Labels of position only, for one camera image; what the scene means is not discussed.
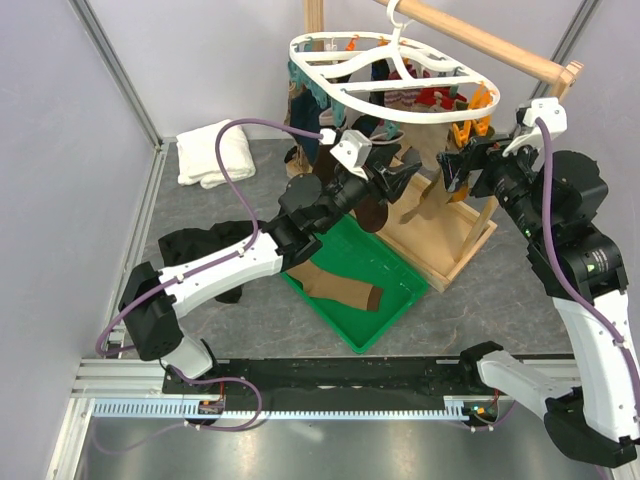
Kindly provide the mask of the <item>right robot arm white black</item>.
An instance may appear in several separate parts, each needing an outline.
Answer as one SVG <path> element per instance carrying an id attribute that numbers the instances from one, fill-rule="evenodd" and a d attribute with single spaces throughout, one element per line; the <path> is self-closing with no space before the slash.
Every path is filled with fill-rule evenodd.
<path id="1" fill-rule="evenodd" d="M 628 279 L 617 245 L 594 225 L 608 187 L 596 162 L 567 150 L 533 170 L 538 149 L 474 139 L 437 157 L 455 191 L 472 172 L 474 197 L 492 196 L 527 240 L 527 258 L 569 335 L 579 383 L 554 381 L 487 341 L 464 350 L 458 381 L 487 387 L 539 417 L 568 458 L 617 468 L 639 445 L 639 368 L 628 323 Z"/>

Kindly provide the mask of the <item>white oval sock hanger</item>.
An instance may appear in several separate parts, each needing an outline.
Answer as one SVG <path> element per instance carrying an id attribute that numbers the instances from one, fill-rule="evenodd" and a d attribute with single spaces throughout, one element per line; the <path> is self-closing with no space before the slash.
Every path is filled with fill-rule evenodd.
<path id="1" fill-rule="evenodd" d="M 312 92 L 322 107 L 336 104 L 382 120 L 444 124 L 483 119 L 496 110 L 501 94 L 482 74 L 449 55 L 404 36 L 407 24 L 395 18 L 399 3 L 386 7 L 390 34 L 368 31 L 315 32 L 289 44 L 291 79 Z M 371 93 L 419 92 L 440 87 L 476 87 L 480 100 L 466 110 L 412 112 L 377 105 Z"/>

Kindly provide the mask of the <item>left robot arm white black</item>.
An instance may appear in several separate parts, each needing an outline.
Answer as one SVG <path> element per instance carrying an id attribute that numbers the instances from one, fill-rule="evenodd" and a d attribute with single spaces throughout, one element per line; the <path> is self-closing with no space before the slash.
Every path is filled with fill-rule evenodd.
<path id="1" fill-rule="evenodd" d="M 208 347 L 185 334 L 180 319 L 199 305 L 249 281 L 285 272 L 314 288 L 321 269 L 312 256 L 343 216 L 368 199 L 387 205 L 400 199 L 420 166 L 373 161 L 363 177 L 343 167 L 327 184 L 313 174 L 294 177 L 279 197 L 278 215 L 254 225 L 251 235 L 187 263 L 155 270 L 145 262 L 132 271 L 120 313 L 143 361 L 163 361 L 198 393 L 219 382 Z"/>

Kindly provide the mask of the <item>brown striped sock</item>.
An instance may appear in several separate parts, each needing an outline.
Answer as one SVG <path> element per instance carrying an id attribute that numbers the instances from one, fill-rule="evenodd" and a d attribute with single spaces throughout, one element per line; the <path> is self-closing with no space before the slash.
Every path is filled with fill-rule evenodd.
<path id="1" fill-rule="evenodd" d="M 312 173 L 320 180 L 323 186 L 328 185 L 334 178 L 338 161 L 330 153 L 331 146 L 319 145 Z"/>
<path id="2" fill-rule="evenodd" d="M 368 233 L 376 233 L 381 230 L 388 219 L 388 203 L 395 203 L 397 200 L 375 200 L 369 191 L 369 183 L 372 174 L 367 168 L 367 162 L 379 160 L 384 165 L 391 165 L 395 155 L 401 150 L 399 144 L 390 144 L 384 146 L 374 146 L 369 154 L 364 169 L 368 175 L 367 195 L 354 208 L 356 220 L 362 230 Z"/>

